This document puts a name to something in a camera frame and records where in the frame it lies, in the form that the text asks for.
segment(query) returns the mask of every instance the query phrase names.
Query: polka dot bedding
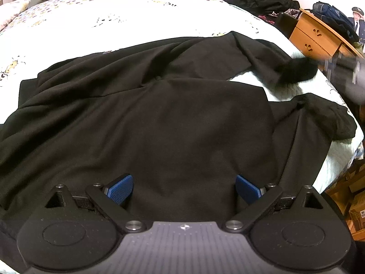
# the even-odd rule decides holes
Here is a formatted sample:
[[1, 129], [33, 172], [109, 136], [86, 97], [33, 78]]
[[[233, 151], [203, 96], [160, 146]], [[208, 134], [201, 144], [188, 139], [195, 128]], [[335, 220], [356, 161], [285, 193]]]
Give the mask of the polka dot bedding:
[[[110, 52], [155, 40], [223, 36], [236, 31], [275, 43], [290, 56], [299, 50], [275, 27], [222, 0], [50, 0], [30, 7], [0, 32], [0, 123], [18, 107], [19, 84], [66, 59]], [[269, 101], [312, 92], [344, 104], [318, 71], [310, 81], [271, 91], [252, 71], [231, 79], [263, 87]], [[314, 187], [322, 192], [356, 155], [363, 133], [334, 141]], [[0, 273], [13, 273], [3, 270]]]

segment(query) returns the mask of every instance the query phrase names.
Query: blue gripper pad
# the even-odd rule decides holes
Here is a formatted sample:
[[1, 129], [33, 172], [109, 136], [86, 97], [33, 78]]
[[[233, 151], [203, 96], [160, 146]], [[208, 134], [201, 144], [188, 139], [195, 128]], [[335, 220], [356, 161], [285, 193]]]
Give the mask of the blue gripper pad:
[[120, 181], [113, 182], [112, 185], [105, 190], [105, 194], [118, 205], [121, 205], [132, 193], [132, 190], [133, 177], [129, 174]]
[[262, 196], [259, 188], [244, 179], [241, 175], [236, 177], [236, 191], [248, 205], [251, 205]]

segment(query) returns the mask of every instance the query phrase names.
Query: patterned pillow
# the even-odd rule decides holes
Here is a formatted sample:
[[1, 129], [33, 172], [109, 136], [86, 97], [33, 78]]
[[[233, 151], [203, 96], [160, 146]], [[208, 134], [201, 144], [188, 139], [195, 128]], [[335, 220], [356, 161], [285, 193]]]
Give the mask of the patterned pillow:
[[0, 6], [0, 31], [27, 9], [30, 0], [16, 0]]

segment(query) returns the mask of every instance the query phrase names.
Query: drawer handle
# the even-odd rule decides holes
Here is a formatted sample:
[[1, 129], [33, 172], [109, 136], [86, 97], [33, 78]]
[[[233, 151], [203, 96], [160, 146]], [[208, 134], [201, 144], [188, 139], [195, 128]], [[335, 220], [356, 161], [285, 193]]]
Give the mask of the drawer handle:
[[322, 36], [322, 34], [319, 32], [319, 30], [313, 29], [313, 32], [317, 35], [317, 37]]
[[313, 51], [313, 49], [311, 48], [311, 45], [310, 44], [305, 44], [304, 45], [305, 46], [305, 48], [308, 50], [308, 51]]

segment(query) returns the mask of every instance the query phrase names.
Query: backpack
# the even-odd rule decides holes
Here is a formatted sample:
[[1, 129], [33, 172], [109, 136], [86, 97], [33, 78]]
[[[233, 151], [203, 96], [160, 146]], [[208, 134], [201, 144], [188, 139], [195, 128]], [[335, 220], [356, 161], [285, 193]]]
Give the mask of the backpack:
[[313, 4], [311, 13], [333, 28], [333, 30], [339, 33], [348, 42], [354, 43], [359, 41], [359, 36], [355, 32], [353, 23], [336, 7], [331, 6], [328, 3], [317, 2]]

